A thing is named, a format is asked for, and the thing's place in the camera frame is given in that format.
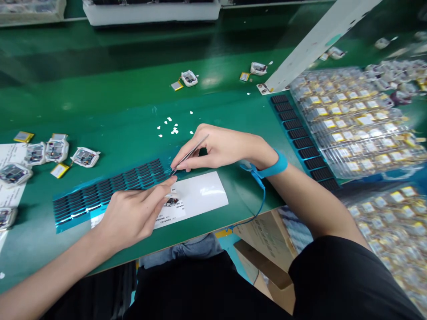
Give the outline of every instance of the white paper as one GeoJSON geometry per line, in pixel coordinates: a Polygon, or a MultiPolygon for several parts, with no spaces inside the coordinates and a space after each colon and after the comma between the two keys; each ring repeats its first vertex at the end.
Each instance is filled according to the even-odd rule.
{"type": "MultiPolygon", "coordinates": [[[[216,171],[178,181],[171,190],[178,193],[179,201],[160,211],[154,229],[228,205],[226,192],[216,171]]],[[[95,227],[103,216],[92,218],[91,227],[95,227]]]]}
{"type": "MultiPolygon", "coordinates": [[[[24,144],[0,144],[0,168],[10,162],[22,163],[27,153],[24,144]]],[[[26,183],[12,189],[0,185],[0,207],[17,207],[24,193],[26,183]]],[[[8,231],[0,232],[0,252],[6,240],[8,231]]]]}

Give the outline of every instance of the green workbench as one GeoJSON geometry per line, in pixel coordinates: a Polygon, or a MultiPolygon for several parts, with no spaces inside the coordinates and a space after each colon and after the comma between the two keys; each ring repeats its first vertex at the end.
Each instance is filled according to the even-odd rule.
{"type": "MultiPolygon", "coordinates": [[[[414,32],[424,26],[413,18],[423,1],[403,7],[402,3],[384,0],[337,43],[348,51],[346,57],[322,62],[317,68],[378,63],[412,41],[414,32]],[[403,26],[390,26],[390,21],[401,21],[402,16],[407,17],[403,26]],[[378,38],[395,35],[399,39],[389,48],[373,49],[378,38]]],[[[0,29],[0,143],[11,143],[19,130],[35,133],[34,142],[46,141],[54,132],[67,133],[71,152],[85,146],[102,153],[94,168],[73,166],[60,180],[49,174],[54,164],[34,168],[16,225],[0,253],[0,272],[5,274],[0,292],[33,274],[89,230],[87,222],[56,234],[55,194],[182,145],[202,122],[261,135],[300,167],[269,98],[260,96],[255,84],[271,75],[330,6],[224,10],[215,24],[94,30],[87,21],[75,21],[0,29]],[[254,61],[274,63],[266,76],[239,81],[240,73],[254,61]],[[170,84],[188,69],[200,76],[199,84],[174,92],[170,84]],[[171,135],[171,125],[165,127],[167,117],[178,123],[179,134],[171,135]]],[[[407,108],[412,108],[423,129],[426,112],[420,110],[424,105],[413,107],[407,108]]],[[[196,170],[187,177],[208,171],[196,170]]],[[[157,229],[95,271],[255,214],[262,193],[252,177],[236,165],[220,168],[218,174],[229,205],[157,229]]],[[[268,187],[264,210],[281,204],[268,187]]]]}
{"type": "MultiPolygon", "coordinates": [[[[101,151],[101,158],[91,169],[73,166],[59,180],[49,174],[54,163],[33,168],[34,177],[25,188],[16,225],[9,232],[0,255],[0,271],[6,275],[0,283],[0,291],[33,274],[90,229],[87,221],[56,234],[52,212],[54,195],[182,145],[191,138],[190,131],[196,131],[202,122],[261,135],[272,146],[286,152],[291,163],[301,167],[295,154],[287,152],[291,147],[268,98],[257,92],[254,86],[250,86],[245,90],[214,93],[173,104],[129,108],[114,114],[26,126],[25,130],[36,134],[34,141],[46,141],[53,132],[65,132],[69,134],[70,152],[78,146],[86,146],[101,151]],[[172,118],[168,125],[164,124],[167,117],[172,118]],[[172,135],[174,124],[178,124],[179,133],[172,135]]],[[[0,143],[10,143],[15,133],[1,133],[0,143]]],[[[194,170],[186,178],[210,171],[194,170]]],[[[95,271],[134,260],[254,215],[261,204],[262,190],[252,176],[237,165],[220,168],[218,174],[229,205],[157,229],[151,237],[116,254],[95,271]]],[[[282,203],[276,192],[269,188],[264,211],[282,203]]]]}

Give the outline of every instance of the black adhesive strip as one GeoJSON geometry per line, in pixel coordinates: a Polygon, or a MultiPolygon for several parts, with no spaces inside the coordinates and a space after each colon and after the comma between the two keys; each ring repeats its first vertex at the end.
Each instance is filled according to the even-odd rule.
{"type": "Polygon", "coordinates": [[[334,175],[330,172],[329,168],[321,168],[314,171],[310,171],[311,176],[314,180],[320,181],[327,178],[333,178],[334,175]]]}
{"type": "Polygon", "coordinates": [[[287,101],[289,101],[289,100],[288,100],[288,97],[286,95],[279,95],[279,96],[271,97],[271,102],[273,102],[274,104],[287,102],[287,101]]]}
{"type": "Polygon", "coordinates": [[[277,112],[283,112],[283,111],[289,111],[293,110],[292,105],[289,102],[284,102],[282,104],[277,104],[274,106],[274,109],[276,109],[277,112]]]}
{"type": "Polygon", "coordinates": [[[326,163],[323,161],[323,159],[321,157],[305,160],[304,163],[309,170],[313,170],[313,169],[317,169],[317,168],[321,168],[321,167],[326,166],[326,163]]]}
{"type": "Polygon", "coordinates": [[[294,140],[294,145],[297,149],[307,148],[313,146],[313,141],[309,137],[294,140]]]}
{"type": "Polygon", "coordinates": [[[317,151],[315,147],[298,150],[298,153],[303,159],[313,158],[320,155],[319,151],[317,151]]]}
{"type": "Polygon", "coordinates": [[[285,126],[286,130],[302,127],[302,123],[298,119],[283,122],[283,125],[285,126]]]}
{"type": "Polygon", "coordinates": [[[308,133],[304,128],[290,130],[288,131],[288,134],[291,139],[298,139],[308,136],[308,133]]]}
{"type": "Polygon", "coordinates": [[[319,182],[321,186],[328,189],[329,191],[335,191],[340,189],[339,184],[335,181],[335,179],[329,179],[319,182]]]}
{"type": "Polygon", "coordinates": [[[285,111],[283,113],[279,113],[279,117],[280,119],[282,119],[282,121],[286,121],[286,120],[296,119],[297,115],[293,110],[291,110],[291,111],[285,111]]]}
{"type": "Polygon", "coordinates": [[[164,168],[160,159],[155,159],[56,199],[53,201],[55,222],[63,225],[74,217],[87,215],[88,208],[108,204],[116,191],[148,189],[166,179],[167,169],[169,168],[164,168]]]}

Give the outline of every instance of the forearm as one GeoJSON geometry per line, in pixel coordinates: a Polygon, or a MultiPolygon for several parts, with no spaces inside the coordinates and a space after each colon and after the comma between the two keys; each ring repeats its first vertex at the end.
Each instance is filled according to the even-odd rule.
{"type": "Polygon", "coordinates": [[[110,258],[90,231],[54,261],[0,296],[0,318],[39,319],[79,279],[110,258]]]}
{"type": "MultiPolygon", "coordinates": [[[[259,148],[258,155],[253,159],[259,169],[277,162],[278,156],[270,146],[262,144],[259,148]]],[[[289,164],[285,171],[268,177],[268,181],[314,238],[334,235],[368,247],[341,201],[293,165],[289,164]]]]}

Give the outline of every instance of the cardboard box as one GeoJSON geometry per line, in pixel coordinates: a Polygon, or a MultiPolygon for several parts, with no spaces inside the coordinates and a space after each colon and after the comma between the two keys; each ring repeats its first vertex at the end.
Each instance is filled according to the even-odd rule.
{"type": "Polygon", "coordinates": [[[276,209],[235,227],[234,233],[283,271],[289,270],[290,264],[298,255],[276,209]]]}
{"type": "Polygon", "coordinates": [[[258,273],[258,270],[260,271],[259,278],[262,272],[269,280],[267,288],[271,299],[288,313],[292,314],[295,305],[295,293],[294,285],[287,272],[283,271],[243,240],[236,242],[234,247],[249,279],[254,279],[254,275],[258,273]]]}
{"type": "Polygon", "coordinates": [[[249,281],[254,285],[256,289],[261,291],[264,295],[266,295],[269,299],[273,300],[270,292],[268,291],[267,284],[264,281],[264,278],[257,267],[255,267],[249,260],[245,258],[240,251],[236,250],[237,256],[240,259],[240,262],[243,265],[246,274],[248,275],[249,281]]]}

